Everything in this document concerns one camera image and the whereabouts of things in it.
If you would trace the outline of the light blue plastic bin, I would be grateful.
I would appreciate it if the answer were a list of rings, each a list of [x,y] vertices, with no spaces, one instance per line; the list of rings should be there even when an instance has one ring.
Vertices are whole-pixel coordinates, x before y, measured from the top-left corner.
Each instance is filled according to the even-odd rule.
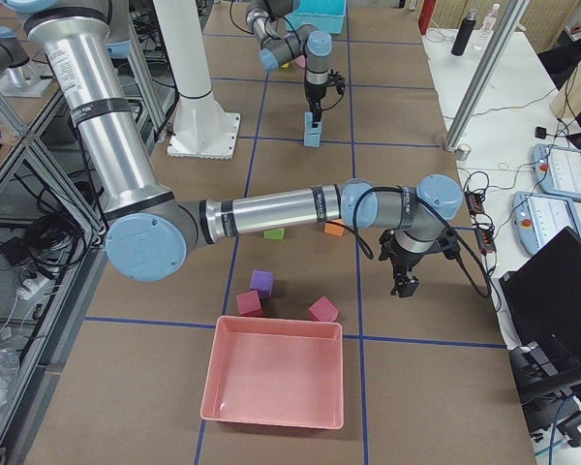
[[[346,11],[346,0],[300,0],[286,19],[295,29],[312,24],[332,35],[339,35],[345,24]]]

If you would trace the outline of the blue teach pendant near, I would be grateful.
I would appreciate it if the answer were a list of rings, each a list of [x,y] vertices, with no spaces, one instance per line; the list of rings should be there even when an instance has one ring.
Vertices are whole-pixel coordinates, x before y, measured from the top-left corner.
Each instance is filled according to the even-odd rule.
[[[571,199],[519,191],[514,194],[512,207],[519,241],[530,256],[566,227],[581,238],[581,223]]]

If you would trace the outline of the magenta foam block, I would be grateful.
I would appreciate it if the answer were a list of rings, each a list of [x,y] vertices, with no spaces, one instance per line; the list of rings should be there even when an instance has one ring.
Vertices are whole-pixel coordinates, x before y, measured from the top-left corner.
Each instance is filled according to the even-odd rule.
[[[338,319],[339,310],[325,296],[320,297],[308,308],[308,318],[315,322],[335,322]]]
[[[249,291],[238,294],[236,297],[238,314],[241,317],[262,317],[263,310],[261,307],[260,296],[257,291]]]

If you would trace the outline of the aluminium frame post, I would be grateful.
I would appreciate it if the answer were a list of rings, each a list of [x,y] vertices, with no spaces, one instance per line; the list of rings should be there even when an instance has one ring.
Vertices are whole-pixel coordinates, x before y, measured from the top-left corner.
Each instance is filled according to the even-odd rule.
[[[482,54],[474,75],[443,141],[446,151],[454,152],[479,103],[490,77],[507,47],[517,24],[528,8],[529,0],[509,1],[503,17]]]

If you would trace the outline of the clear plastic bottle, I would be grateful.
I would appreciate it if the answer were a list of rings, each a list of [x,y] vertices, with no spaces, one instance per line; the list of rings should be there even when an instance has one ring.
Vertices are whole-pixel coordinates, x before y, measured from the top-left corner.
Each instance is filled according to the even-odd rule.
[[[500,6],[499,3],[494,3],[491,9],[486,13],[479,28],[479,36],[481,38],[486,39],[491,35],[498,20]]]

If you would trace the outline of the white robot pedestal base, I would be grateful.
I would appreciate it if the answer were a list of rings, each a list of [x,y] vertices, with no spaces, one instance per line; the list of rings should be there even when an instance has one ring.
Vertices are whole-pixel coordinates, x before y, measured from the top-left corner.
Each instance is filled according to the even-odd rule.
[[[196,3],[159,0],[154,8],[179,95],[168,154],[230,159],[241,116],[215,99]]]

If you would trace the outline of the orange foam block right side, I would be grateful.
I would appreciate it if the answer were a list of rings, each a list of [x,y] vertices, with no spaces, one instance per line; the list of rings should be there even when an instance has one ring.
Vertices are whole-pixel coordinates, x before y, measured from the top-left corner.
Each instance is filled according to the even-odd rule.
[[[343,220],[329,220],[326,221],[323,227],[323,232],[329,235],[341,237],[345,233],[345,223]]]

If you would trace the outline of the purple foam block right side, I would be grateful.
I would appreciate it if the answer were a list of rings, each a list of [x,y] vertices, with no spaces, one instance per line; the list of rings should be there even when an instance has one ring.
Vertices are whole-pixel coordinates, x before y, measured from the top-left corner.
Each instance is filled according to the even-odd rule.
[[[250,290],[256,291],[262,299],[269,299],[272,297],[274,282],[271,271],[254,270],[250,280]]]

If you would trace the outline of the red plastic bin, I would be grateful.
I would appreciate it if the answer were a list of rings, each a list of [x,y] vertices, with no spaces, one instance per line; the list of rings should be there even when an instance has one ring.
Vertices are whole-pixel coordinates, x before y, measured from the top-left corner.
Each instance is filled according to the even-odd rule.
[[[221,422],[342,428],[342,326],[330,322],[220,317],[200,416]]]

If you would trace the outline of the green foam block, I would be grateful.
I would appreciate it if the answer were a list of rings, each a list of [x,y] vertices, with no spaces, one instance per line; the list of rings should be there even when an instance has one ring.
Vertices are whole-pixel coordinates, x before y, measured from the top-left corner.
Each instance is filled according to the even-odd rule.
[[[263,232],[263,237],[268,240],[283,240],[285,238],[285,229],[276,228]]]

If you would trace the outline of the black water bottle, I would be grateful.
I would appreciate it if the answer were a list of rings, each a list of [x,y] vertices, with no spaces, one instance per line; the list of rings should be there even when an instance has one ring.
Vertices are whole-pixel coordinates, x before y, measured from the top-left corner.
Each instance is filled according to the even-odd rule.
[[[462,56],[474,31],[477,17],[477,9],[469,9],[458,28],[456,37],[452,44],[451,54]]]

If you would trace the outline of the blue teach pendant far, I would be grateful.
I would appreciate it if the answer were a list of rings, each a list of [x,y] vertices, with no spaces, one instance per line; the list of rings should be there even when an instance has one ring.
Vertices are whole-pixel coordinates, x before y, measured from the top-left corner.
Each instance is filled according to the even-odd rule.
[[[543,192],[581,202],[581,149],[537,144],[531,158]]]

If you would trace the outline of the person in black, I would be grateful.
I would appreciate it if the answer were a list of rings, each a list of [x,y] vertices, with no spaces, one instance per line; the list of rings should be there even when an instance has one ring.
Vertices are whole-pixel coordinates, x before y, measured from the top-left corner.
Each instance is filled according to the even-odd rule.
[[[570,33],[581,33],[581,20],[570,28]],[[581,61],[581,39],[543,51],[537,57],[556,88],[560,89]]]

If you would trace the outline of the blue teach pendant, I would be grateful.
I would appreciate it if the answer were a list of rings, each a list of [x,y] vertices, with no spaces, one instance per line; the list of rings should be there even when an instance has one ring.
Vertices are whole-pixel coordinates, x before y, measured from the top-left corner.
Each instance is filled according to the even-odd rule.
[[[581,223],[571,199],[519,191],[514,194],[512,207],[519,241],[530,256],[566,227],[581,238]]]
[[[543,192],[581,202],[581,149],[537,144],[531,158]]]

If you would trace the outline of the black laptop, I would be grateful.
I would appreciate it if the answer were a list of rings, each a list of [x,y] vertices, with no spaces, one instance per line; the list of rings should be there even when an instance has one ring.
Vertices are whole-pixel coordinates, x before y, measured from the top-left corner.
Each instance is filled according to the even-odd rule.
[[[500,286],[521,343],[556,337],[581,362],[581,238],[572,228],[503,275]]]

